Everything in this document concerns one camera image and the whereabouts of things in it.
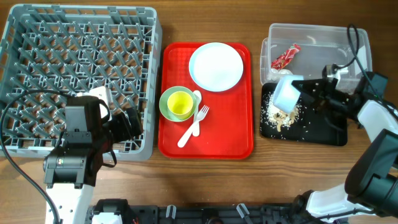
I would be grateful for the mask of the rice food scraps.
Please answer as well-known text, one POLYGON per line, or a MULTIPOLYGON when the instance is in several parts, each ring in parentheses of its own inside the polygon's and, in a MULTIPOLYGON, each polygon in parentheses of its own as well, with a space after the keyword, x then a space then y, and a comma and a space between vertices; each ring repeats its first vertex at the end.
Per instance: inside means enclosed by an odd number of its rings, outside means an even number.
POLYGON ((293 111, 285 113, 274 106, 273 99, 272 92, 267 91, 262 94, 260 134, 266 138, 287 140, 287 135, 293 133, 293 126, 303 121, 303 114, 307 107, 301 104, 300 98, 293 111))

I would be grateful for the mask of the yellow cup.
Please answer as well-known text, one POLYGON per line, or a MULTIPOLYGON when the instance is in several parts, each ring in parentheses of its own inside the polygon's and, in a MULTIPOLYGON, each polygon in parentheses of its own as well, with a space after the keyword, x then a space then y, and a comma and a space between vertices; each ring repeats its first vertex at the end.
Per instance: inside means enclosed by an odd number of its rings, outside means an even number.
POLYGON ((193 97, 186 91, 176 91, 169 96, 167 107, 179 120, 187 119, 193 109, 193 97))

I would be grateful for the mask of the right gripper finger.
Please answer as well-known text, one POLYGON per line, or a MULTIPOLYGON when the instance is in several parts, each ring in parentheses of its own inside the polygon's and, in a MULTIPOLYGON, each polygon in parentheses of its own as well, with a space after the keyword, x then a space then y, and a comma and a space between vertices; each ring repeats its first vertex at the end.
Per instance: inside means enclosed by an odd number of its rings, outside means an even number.
POLYGON ((300 104, 301 106, 304 106, 306 108, 311 108, 312 110, 314 110, 316 108, 315 99, 313 97, 311 97, 310 95, 307 95, 304 93, 300 94, 298 104, 300 104))
POLYGON ((322 90, 324 85, 324 79, 295 80, 292 82, 292 86, 301 93, 318 93, 322 90))

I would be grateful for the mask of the green bowl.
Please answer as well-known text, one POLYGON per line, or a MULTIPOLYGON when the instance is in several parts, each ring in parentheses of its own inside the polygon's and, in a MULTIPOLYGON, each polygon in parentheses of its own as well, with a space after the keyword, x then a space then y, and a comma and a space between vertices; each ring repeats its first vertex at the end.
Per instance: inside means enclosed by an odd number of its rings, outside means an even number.
POLYGON ((160 97, 160 101, 159 101, 159 109, 161 114, 163 115, 163 117, 165 117, 166 119, 168 119, 169 121, 173 121, 173 122, 182 122, 185 120, 188 120, 195 112, 195 108, 196 108, 196 97, 193 94, 193 92, 191 90, 189 90, 188 88, 184 87, 184 86, 173 86, 167 90, 165 90, 162 94, 162 96, 160 97), (167 107, 167 100, 169 98, 169 96, 176 92, 176 91, 186 91, 189 94, 191 94, 191 96, 193 97, 193 109, 192 112, 190 113, 190 116, 187 119, 183 119, 183 120, 179 120, 178 118, 176 118, 168 109, 167 107))

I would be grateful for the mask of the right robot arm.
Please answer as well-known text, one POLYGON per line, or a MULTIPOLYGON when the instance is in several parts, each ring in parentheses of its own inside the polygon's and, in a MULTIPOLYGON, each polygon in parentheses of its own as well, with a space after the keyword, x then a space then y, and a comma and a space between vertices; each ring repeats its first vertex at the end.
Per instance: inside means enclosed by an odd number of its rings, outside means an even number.
POLYGON ((397 108, 382 98, 387 81, 384 75, 366 72, 352 95, 337 90, 335 78, 292 82, 327 122, 336 117, 352 119, 366 130, 371 141, 344 184, 296 196, 289 214, 292 222, 333 223, 355 215, 397 216, 397 177, 389 173, 397 167, 397 108))

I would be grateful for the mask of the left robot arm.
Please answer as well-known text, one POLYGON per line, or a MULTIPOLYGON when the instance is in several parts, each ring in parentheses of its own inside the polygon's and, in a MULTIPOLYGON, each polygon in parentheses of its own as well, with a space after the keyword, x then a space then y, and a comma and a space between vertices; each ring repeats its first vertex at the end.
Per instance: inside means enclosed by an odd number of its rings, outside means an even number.
POLYGON ((44 159, 44 182, 50 197, 46 223, 84 223, 103 156, 116 155, 113 144, 142 134, 135 108, 102 116, 105 102, 95 96, 73 96, 65 107, 66 130, 60 143, 44 159))

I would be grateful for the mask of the light blue bowl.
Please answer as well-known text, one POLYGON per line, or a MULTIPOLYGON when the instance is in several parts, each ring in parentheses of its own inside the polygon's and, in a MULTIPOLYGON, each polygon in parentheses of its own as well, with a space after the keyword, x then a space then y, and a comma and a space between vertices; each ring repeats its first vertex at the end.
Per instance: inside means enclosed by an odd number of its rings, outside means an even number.
POLYGON ((300 92, 292 85, 293 81, 302 81, 301 75, 285 75, 279 80, 274 90, 273 105, 289 114, 299 100, 300 92))

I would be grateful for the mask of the red snack wrapper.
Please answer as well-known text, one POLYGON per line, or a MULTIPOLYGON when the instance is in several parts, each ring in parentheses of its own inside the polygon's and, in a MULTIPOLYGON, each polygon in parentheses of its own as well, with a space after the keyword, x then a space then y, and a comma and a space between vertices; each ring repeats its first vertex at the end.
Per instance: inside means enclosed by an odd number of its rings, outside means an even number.
POLYGON ((281 54, 271 63, 271 68, 276 70, 284 69, 293 60, 295 54, 297 54, 300 51, 301 51, 301 46, 293 44, 283 54, 281 54))

